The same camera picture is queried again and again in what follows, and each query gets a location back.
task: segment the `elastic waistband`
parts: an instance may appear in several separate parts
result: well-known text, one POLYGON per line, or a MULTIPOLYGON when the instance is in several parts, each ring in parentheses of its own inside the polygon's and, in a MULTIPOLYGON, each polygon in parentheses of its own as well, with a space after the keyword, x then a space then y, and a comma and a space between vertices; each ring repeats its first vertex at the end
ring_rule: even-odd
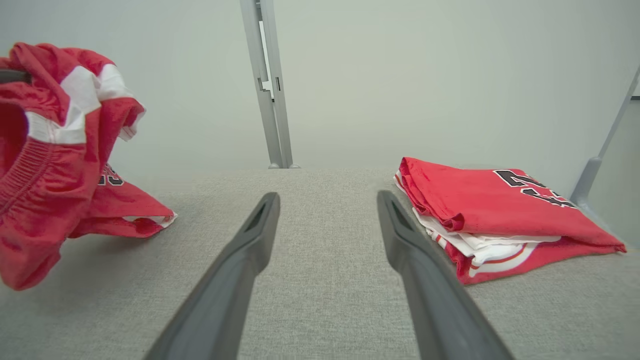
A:
POLYGON ((51 162, 53 147, 52 143, 41 142, 27 136, 15 163, 0 179, 0 214, 5 213, 15 199, 29 190, 44 173, 51 162))

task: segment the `red fabric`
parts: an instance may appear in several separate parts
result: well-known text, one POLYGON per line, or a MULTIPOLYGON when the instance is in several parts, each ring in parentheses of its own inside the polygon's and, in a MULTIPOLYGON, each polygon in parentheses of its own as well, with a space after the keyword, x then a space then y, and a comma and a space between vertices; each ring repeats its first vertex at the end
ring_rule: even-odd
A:
POLYGON ((521 170, 462 170, 403 158, 399 171, 399 184, 413 206, 449 231, 562 236, 557 242, 528 244, 513 258, 485 262, 479 268, 442 241, 463 284, 522 274, 575 256, 627 251, 573 204, 521 170), (516 177, 510 177, 509 183, 500 172, 516 177), (534 192, 523 192, 527 189, 534 192))
POLYGON ((562 237, 555 242, 537 244, 533 252, 526 257, 526 260, 513 268, 507 268, 497 272, 482 272, 483 264, 478 269, 474 269, 476 273, 472 274, 474 270, 472 269, 471 258, 464 256, 450 243, 447 243, 444 250, 456 265, 456 275, 458 276, 458 280, 463 284, 477 284, 501 277, 520 275, 547 264, 576 256, 611 254, 617 251, 614 247, 591 247, 573 241, 571 238, 562 237))
MULTIPOLYGON (((15 290, 30 288, 47 275, 76 227, 77 236, 136 236, 122 230, 127 211, 173 215, 133 185, 97 190, 120 130, 133 125, 144 111, 132 97, 108 99, 109 94, 99 94, 97 77, 105 65, 113 63, 93 51, 49 44, 18 43, 9 58, 0 58, 0 69, 32 76, 30 84, 0 85, 0 275, 15 290), (70 76, 78 70, 90 76, 88 82, 70 76), (63 88, 65 81, 66 86, 74 81, 81 85, 73 102, 63 88), (86 99, 97 107, 83 113, 78 104, 90 103, 86 99), (82 121, 70 127, 68 119, 82 121), (115 217, 119 221, 108 220, 115 217)), ((145 228, 143 235, 151 233, 145 228)))

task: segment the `white fabric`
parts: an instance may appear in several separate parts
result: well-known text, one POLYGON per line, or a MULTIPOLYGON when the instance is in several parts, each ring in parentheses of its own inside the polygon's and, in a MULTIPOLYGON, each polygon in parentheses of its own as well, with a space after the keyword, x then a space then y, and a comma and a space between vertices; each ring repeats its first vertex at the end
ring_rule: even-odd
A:
MULTIPOLYGON (((394 176, 396 186, 406 194, 404 188, 398 181, 401 181, 400 171, 394 176)), ((506 259, 518 253, 526 256, 517 256, 515 259, 526 259, 536 244, 541 242, 553 242, 560 240, 560 236, 524 236, 524 235, 494 235, 494 234, 470 234, 454 233, 445 229, 440 222, 434 218, 422 215, 416 208, 412 207, 413 214, 418 222, 425 227, 427 234, 444 249, 446 242, 455 246, 464 256, 473 258, 472 265, 480 266, 486 261, 506 259)))
POLYGON ((494 260, 503 260, 503 261, 489 262, 489 259, 485 259, 483 260, 483 262, 481 262, 480 259, 478 259, 478 257, 476 256, 471 261, 471 267, 469 268, 469 276, 473 277, 473 276, 476 276, 476 274, 481 272, 503 272, 503 271, 511 270, 519 266, 520 264, 524 263, 529 258, 529 255, 531 255, 531 253, 536 248, 536 246, 538 246, 538 244, 539 243, 520 244, 519 245, 520 250, 518 250, 517 253, 510 256, 505 256, 503 258, 494 259, 494 260))
MULTIPOLYGON (((28 136, 46 143, 86 143, 86 114, 99 109, 101 101, 120 97, 133 98, 113 64, 103 66, 98 76, 82 66, 76 66, 60 83, 60 87, 69 96, 69 109, 64 125, 60 126, 37 113, 27 111, 25 116, 29 123, 28 136)), ((145 112, 146 109, 138 114, 133 125, 120 130, 123 140, 130 140, 136 134, 136 125, 145 112)))

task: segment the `metal frame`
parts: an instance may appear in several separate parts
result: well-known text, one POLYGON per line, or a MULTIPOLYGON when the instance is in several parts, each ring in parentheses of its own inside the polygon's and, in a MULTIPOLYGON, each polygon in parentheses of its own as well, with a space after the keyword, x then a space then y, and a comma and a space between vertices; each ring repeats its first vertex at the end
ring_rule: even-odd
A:
POLYGON ((609 130, 609 134, 607 135, 607 138, 602 144, 602 148, 600 149, 598 156, 587 160, 587 165, 584 167, 584 170, 582 171, 582 175, 580 175, 580 179, 578 179, 578 183, 575 185, 575 189, 573 190, 573 193, 571 194, 571 197, 570 197, 570 200, 574 204, 578 205, 578 207, 582 210, 583 213, 587 214, 592 220, 597 222, 600 225, 600 227, 602 227, 602 229, 611 233, 617 238, 620 238, 620 237, 616 236, 611 231, 611 228, 598 216, 598 214, 595 212, 595 210, 593 210, 593 208, 589 204, 589 191, 591 190, 591 186, 593 185, 593 182, 596 179, 596 175, 598 175, 598 170, 600 169, 600 165, 602 164, 602 158, 604 157, 605 152, 607 152, 607 149, 609 148, 609 144, 611 143, 611 139, 613 138, 613 135, 616 133, 616 130, 618 130, 620 121, 622 120, 622 117, 624 116, 627 110, 627 106, 631 101, 632 95, 638 84, 638 75, 640 75, 640 66, 638 66, 638 69, 636 70, 636 74, 633 80, 631 81, 629 90, 627 90, 627 96, 622 101, 622 106, 620 106, 620 110, 618 110, 618 115, 613 121, 611 130, 609 130))
POLYGON ((287 120, 273 0, 240 0, 240 6, 253 70, 253 82, 258 95, 264 136, 267 140, 271 161, 269 168, 299 168, 293 163, 291 154, 291 139, 289 137, 289 122, 287 120), (269 76, 260 35, 260 21, 264 25, 264 38, 269 54, 273 99, 271 91, 262 87, 262 82, 268 81, 269 76))
POLYGON ((276 32, 276 18, 273 9, 273 0, 260 0, 262 23, 264 25, 264 38, 269 54, 269 69, 271 70, 271 82, 273 83, 273 98, 280 135, 280 151, 285 168, 299 168, 293 163, 291 154, 291 139, 289 138, 289 121, 287 119, 287 105, 284 99, 284 80, 280 66, 280 49, 278 48, 278 35, 276 32))
POLYGON ((258 12, 255 0, 240 0, 240 8, 253 71, 253 84, 258 96, 262 126, 264 127, 264 136, 267 140, 267 150, 269 152, 269 161, 271 162, 269 168, 287 168, 282 161, 282 153, 280 152, 280 139, 276 118, 273 114, 271 92, 262 88, 262 82, 267 81, 269 77, 260 36, 259 21, 261 14, 258 12))

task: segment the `folded jersey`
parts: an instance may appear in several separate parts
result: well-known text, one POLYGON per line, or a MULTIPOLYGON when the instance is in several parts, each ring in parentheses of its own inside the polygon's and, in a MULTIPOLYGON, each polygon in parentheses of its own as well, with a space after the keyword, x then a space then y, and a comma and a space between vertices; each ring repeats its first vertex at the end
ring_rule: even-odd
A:
MULTIPOLYGON (((573 204, 570 204, 556 193, 551 192, 554 197, 552 201, 547 199, 538 200, 542 201, 543 204, 548 204, 551 209, 555 209, 554 206, 558 206, 576 211, 578 215, 584 217, 584 220, 580 222, 587 224, 591 232, 576 230, 571 223, 566 224, 569 229, 563 229, 562 224, 552 224, 550 226, 551 229, 544 228, 545 224, 553 222, 545 213, 545 209, 534 207, 535 209, 532 210, 527 208, 526 203, 517 205, 517 200, 510 199, 512 194, 505 194, 500 183, 491 182, 490 177, 485 176, 488 173, 497 174, 497 172, 505 171, 508 173, 503 173, 503 175, 510 176, 513 174, 518 176, 518 180, 523 180, 519 182, 525 182, 524 178, 535 181, 531 177, 524 175, 522 171, 460 170, 430 163, 425 164, 434 166, 424 166, 421 163, 425 162, 410 158, 403 159, 403 164, 399 173, 394 177, 394 181, 410 198, 414 206, 413 213, 426 228, 429 237, 436 241, 456 264, 458 279, 463 284, 474 284, 499 277, 522 274, 543 265, 575 256, 608 254, 616 251, 626 252, 624 244, 601 230, 584 217, 577 208, 573 207, 573 204), (406 175, 402 173, 403 165, 405 166, 406 175), (435 177, 431 175, 431 170, 433 169, 438 173, 435 177), (446 184, 447 175, 443 175, 443 173, 446 173, 448 169, 456 170, 454 171, 455 180, 446 184), (421 179, 422 177, 428 178, 428 180, 425 181, 421 179), (476 177, 480 178, 480 183, 486 181, 486 184, 488 184, 482 190, 486 196, 469 195, 468 190, 455 188, 456 185, 464 186, 465 183, 474 183, 476 177), (438 186, 436 188, 440 189, 440 192, 437 192, 434 188, 429 188, 434 178, 437 179, 438 186), (488 201, 492 198, 491 195, 494 192, 494 188, 497 189, 495 190, 496 194, 494 194, 497 204, 495 201, 488 201), (469 196, 469 204, 465 203, 464 197, 466 196, 469 196), (483 199, 487 202, 486 207, 488 208, 484 211, 482 210, 483 199), (565 202, 566 204, 563 206, 563 204, 556 204, 555 201, 565 202), (444 213, 454 213, 452 209, 457 209, 459 212, 451 217, 449 215, 443 216, 444 213), (537 228, 531 226, 529 222, 525 222, 522 227, 518 227, 518 221, 524 221, 526 217, 513 214, 514 211, 521 211, 533 218, 541 217, 543 221, 537 228), (453 231, 452 229, 454 228, 465 228, 464 225, 467 220, 465 214, 467 213, 473 214, 470 217, 472 223, 469 228, 482 229, 483 232, 496 231, 496 233, 472 234, 453 231), (480 215, 493 218, 488 219, 489 224, 484 224, 484 217, 480 215), (500 216, 508 224, 501 224, 500 216), (582 241, 563 236, 566 233, 580 233, 582 241)), ((481 191, 478 186, 473 185, 472 187, 477 191, 481 191)), ((544 193, 543 189, 533 189, 537 194, 544 193)), ((519 192, 518 194, 532 196, 527 192, 519 192)), ((571 214, 567 217, 579 218, 576 214, 571 214)))

